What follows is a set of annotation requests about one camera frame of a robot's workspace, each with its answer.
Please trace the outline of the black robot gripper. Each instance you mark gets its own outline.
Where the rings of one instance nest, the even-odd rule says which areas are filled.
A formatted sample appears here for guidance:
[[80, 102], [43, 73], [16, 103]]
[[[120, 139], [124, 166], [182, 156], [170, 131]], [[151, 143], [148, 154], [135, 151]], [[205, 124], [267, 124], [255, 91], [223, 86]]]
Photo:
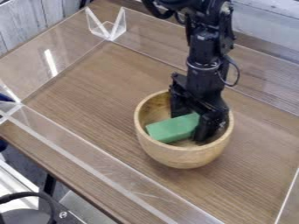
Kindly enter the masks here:
[[229, 106], [222, 98], [222, 91], [227, 85], [230, 63], [217, 60], [211, 64], [187, 61], [187, 74], [173, 74], [171, 116], [185, 116], [191, 112], [201, 115], [193, 140], [206, 141], [226, 125], [229, 120]]

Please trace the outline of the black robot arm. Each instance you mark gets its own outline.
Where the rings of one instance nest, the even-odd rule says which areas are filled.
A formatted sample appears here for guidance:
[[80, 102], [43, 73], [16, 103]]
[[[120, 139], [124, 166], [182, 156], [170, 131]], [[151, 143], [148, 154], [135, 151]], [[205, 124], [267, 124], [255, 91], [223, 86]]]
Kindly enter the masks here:
[[159, 19], [175, 18], [185, 25], [190, 54], [187, 74], [174, 73], [171, 115], [199, 114], [191, 137], [206, 141], [230, 121], [230, 107], [222, 98], [234, 49], [234, 6], [231, 0], [142, 0]]

